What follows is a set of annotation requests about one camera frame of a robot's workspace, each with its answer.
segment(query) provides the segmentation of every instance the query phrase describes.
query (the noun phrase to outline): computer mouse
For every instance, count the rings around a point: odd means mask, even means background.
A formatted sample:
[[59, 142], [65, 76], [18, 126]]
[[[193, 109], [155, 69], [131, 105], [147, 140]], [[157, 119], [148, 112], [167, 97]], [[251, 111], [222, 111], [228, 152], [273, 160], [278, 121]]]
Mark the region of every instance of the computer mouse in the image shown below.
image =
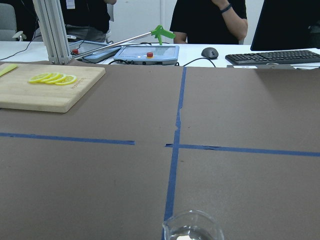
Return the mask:
[[219, 56], [219, 53], [214, 47], [206, 47], [202, 50], [201, 56], [207, 59], [216, 59]]

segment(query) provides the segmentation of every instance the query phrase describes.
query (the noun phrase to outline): white wall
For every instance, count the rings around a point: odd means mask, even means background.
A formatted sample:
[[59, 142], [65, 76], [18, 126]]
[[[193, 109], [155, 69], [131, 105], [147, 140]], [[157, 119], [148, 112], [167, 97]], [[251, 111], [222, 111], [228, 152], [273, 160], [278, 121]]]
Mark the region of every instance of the white wall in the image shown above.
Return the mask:
[[[250, 45], [264, 0], [246, 0], [248, 34], [244, 44]], [[113, 6], [114, 22], [110, 22], [111, 37], [114, 42], [147, 33], [162, 25], [169, 30], [176, 0], [117, 0]], [[173, 43], [164, 37], [163, 42]], [[157, 42], [153, 36], [135, 42]]]

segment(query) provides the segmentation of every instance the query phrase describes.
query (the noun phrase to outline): water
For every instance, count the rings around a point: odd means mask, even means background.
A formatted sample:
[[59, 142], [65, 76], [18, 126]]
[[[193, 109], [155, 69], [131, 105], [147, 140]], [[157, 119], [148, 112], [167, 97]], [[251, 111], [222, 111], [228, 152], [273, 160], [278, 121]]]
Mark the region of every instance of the water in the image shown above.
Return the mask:
[[183, 226], [173, 231], [169, 240], [218, 240], [206, 230], [194, 226]]

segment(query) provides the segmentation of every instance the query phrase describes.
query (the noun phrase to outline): blue tape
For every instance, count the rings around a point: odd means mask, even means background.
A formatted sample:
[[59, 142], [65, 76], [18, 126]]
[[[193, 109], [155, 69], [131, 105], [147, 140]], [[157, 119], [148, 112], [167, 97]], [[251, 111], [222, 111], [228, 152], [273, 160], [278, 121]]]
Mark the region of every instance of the blue tape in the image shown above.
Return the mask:
[[[173, 148], [173, 144], [166, 144], [165, 146], [167, 148]], [[312, 151], [287, 151], [287, 150], [273, 150], [273, 149], [259, 149], [259, 148], [205, 146], [205, 145], [188, 145], [188, 144], [180, 144], [179, 148], [214, 150], [214, 151], [224, 151], [224, 152], [238, 152], [238, 153], [253, 153], [253, 154], [277, 154], [277, 155], [291, 155], [291, 156], [320, 157], [320, 152], [312, 152]]]
[[178, 156], [179, 156], [179, 146], [180, 146], [180, 130], [181, 130], [180, 110], [182, 109], [183, 103], [184, 103], [186, 74], [187, 74], [187, 68], [184, 67], [182, 70], [179, 103], [178, 103], [176, 120], [175, 120], [176, 130], [174, 131], [174, 140], [172, 144], [171, 166], [170, 166], [168, 189], [166, 193], [166, 202], [165, 202], [165, 210], [164, 210], [165, 221], [168, 218], [170, 218], [174, 213], [177, 166], [178, 166]]
[[21, 134], [21, 133], [9, 133], [9, 132], [0, 132], [0, 137], [43, 139], [43, 140], [57, 140], [57, 141], [82, 142], [82, 143], [100, 143], [100, 144], [121, 144], [121, 145], [136, 144], [135, 141], [126, 141], [126, 140], [81, 138], [81, 137], [69, 137], [69, 136], [48, 136], [48, 135]]

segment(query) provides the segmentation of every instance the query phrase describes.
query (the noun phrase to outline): hand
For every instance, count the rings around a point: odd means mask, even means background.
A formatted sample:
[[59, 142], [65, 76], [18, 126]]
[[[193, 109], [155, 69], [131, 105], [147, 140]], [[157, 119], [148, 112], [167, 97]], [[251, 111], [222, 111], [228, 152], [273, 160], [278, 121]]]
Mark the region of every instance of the hand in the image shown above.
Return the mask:
[[211, 2], [217, 5], [220, 10], [225, 9], [229, 5], [228, 0], [211, 0]]

